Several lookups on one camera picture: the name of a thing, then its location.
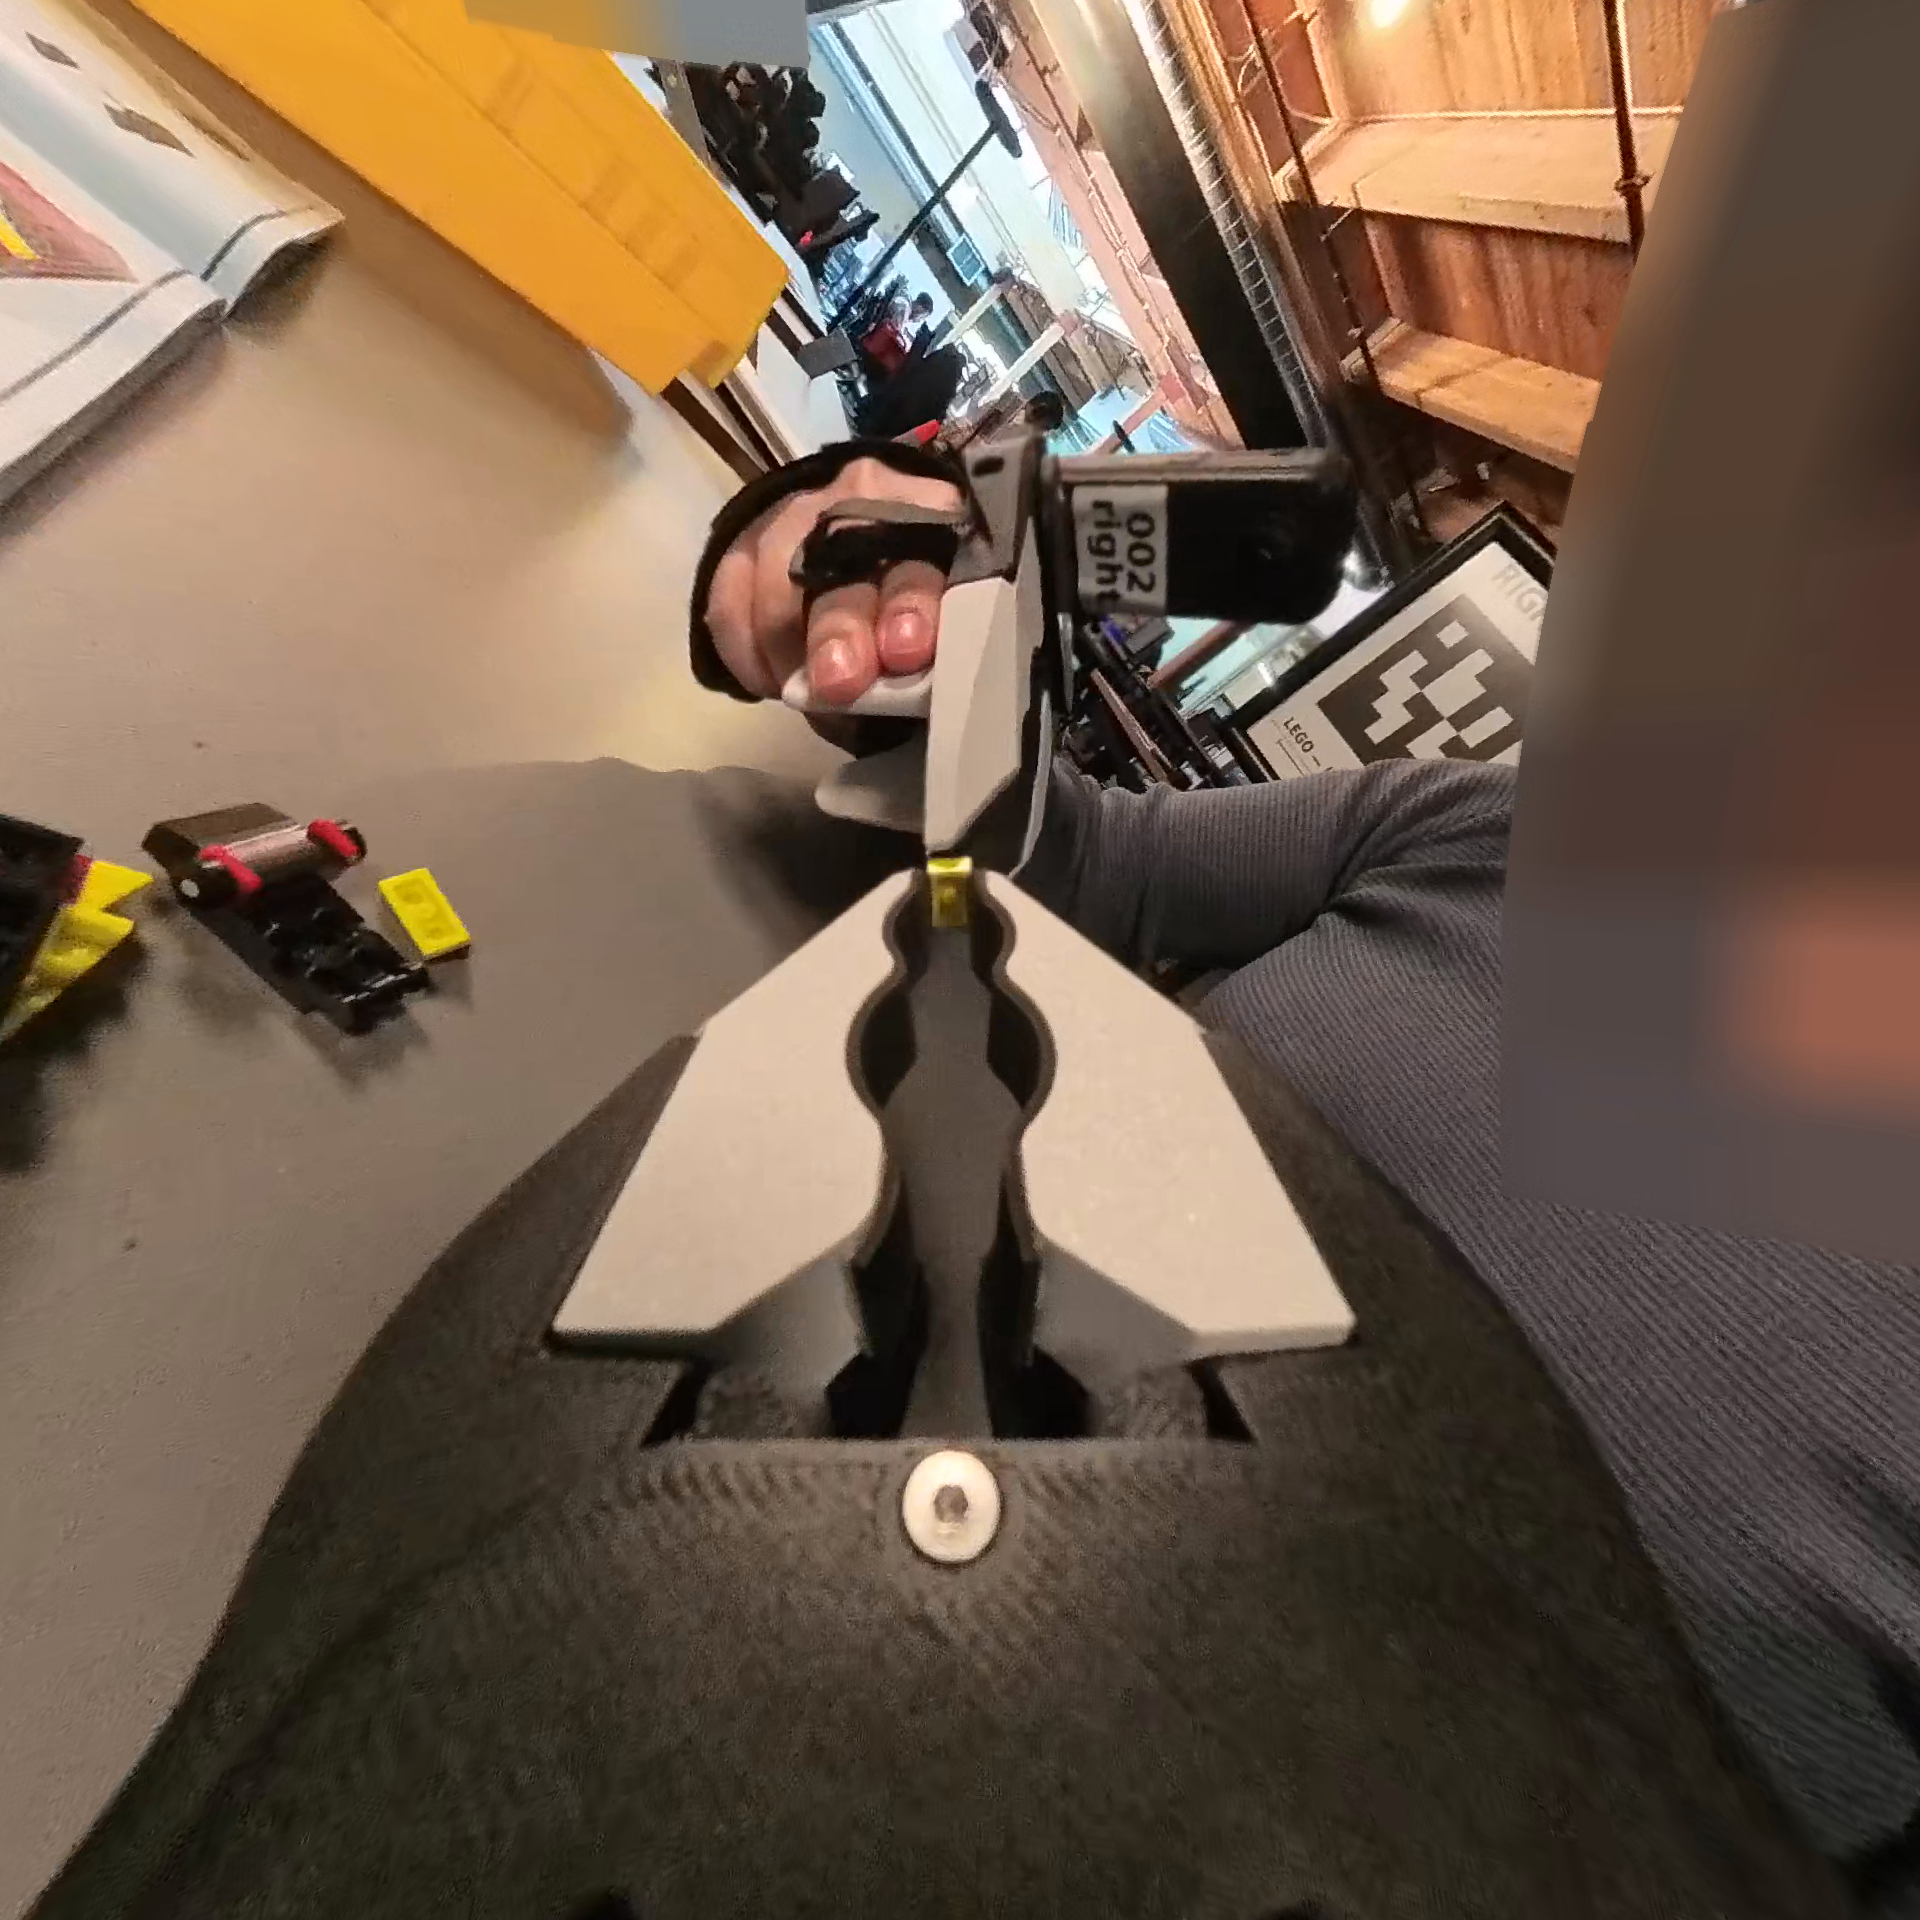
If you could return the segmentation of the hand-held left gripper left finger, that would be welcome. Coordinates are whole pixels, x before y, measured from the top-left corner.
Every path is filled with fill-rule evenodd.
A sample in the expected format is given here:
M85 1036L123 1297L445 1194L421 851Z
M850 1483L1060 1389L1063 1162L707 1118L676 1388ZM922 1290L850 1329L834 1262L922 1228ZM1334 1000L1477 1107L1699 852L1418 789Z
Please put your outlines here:
M922 1361L922 1274L861 1054L907 981L893 875L708 1018L551 1337L686 1361L815 1405L827 1430L899 1430Z

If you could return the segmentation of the red yellow black brick assembly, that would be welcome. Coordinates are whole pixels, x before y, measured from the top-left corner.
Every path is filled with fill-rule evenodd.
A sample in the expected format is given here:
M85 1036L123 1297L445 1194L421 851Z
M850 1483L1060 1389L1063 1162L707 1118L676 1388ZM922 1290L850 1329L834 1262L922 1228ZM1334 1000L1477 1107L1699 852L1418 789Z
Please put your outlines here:
M74 833L3 817L3 1042L47 1013L135 934L154 875L90 852Z

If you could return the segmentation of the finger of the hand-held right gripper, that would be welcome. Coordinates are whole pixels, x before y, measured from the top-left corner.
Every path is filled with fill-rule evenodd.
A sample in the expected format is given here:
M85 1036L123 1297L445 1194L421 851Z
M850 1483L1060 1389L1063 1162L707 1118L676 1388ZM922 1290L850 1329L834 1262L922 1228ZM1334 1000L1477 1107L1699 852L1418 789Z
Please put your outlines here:
M1039 845L1054 762L1071 707L1071 637L1043 621L1025 681L1014 773L991 803L991 874L1014 877Z
M1038 578L961 582L943 597L924 762L922 844L931 858L991 860L991 803L1017 766L1043 621Z

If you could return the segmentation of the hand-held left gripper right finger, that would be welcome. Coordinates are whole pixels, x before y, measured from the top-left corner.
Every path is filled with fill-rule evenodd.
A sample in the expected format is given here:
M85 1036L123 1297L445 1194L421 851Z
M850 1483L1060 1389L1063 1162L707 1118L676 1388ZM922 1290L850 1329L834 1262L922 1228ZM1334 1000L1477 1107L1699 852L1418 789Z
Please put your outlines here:
M1356 1310L1201 1024L1013 881L977 875L982 1073L1005 1107L977 1282L989 1430L1220 1361L1324 1354Z

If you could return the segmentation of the black brick assembly red pins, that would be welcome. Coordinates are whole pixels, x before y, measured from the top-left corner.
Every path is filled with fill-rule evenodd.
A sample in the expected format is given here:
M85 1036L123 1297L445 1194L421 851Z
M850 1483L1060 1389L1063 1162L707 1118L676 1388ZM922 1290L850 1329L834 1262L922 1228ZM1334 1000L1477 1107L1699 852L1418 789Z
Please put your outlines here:
M369 858L350 820L237 803L158 820L140 845L187 917L299 1016L366 1036L427 992L426 965L340 893Z

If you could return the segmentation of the open instruction booklet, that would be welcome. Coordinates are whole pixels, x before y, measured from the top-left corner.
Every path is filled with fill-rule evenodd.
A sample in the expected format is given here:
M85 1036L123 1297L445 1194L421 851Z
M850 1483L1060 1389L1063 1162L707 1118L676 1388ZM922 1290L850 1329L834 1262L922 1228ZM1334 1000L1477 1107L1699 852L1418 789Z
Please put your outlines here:
M338 230L86 4L3 4L3 498Z

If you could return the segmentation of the person's right hand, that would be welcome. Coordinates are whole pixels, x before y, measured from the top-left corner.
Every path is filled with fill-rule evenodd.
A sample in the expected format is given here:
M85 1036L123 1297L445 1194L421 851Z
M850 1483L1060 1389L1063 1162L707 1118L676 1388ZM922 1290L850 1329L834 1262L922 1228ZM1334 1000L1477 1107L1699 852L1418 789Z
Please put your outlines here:
M845 708L877 680L914 677L938 653L946 564L901 561L877 580L810 590L791 568L844 501L963 505L954 459L901 441L847 441L769 472L715 517L687 608L695 680L743 705L772 702L804 675L819 705Z

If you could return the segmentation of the black framed tag sign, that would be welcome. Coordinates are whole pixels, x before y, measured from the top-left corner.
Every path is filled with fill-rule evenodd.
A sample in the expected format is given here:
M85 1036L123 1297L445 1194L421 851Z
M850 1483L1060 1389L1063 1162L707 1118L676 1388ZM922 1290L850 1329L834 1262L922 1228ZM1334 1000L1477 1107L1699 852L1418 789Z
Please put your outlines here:
M1498 504L1222 732L1269 779L1385 762L1519 763L1554 549Z

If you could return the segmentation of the person's grey sweater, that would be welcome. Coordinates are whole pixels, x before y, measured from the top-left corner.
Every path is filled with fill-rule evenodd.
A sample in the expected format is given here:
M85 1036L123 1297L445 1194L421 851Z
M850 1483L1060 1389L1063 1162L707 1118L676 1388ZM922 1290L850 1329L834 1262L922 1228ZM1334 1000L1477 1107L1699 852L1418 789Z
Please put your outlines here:
M1487 1282L1591 1429L1697 1658L1875 1916L1916 1916L1916 1275L1516 1194L1493 979L1275 950L1205 1020Z

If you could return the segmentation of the yellow toy plate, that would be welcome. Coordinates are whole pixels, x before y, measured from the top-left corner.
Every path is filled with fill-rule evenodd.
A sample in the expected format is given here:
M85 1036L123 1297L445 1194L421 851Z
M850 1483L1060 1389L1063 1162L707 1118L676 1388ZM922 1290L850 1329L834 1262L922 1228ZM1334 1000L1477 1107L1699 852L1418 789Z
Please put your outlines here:
M429 868L386 875L374 889L423 965L433 966L469 954L469 926Z

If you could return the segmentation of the yellow plastic bin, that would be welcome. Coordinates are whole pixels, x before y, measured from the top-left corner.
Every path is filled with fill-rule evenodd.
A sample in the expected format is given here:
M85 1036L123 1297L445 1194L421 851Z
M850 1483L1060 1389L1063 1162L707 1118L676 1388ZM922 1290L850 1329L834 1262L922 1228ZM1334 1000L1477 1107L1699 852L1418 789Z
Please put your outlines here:
M726 380L786 288L605 52L453 3L137 8L650 393Z

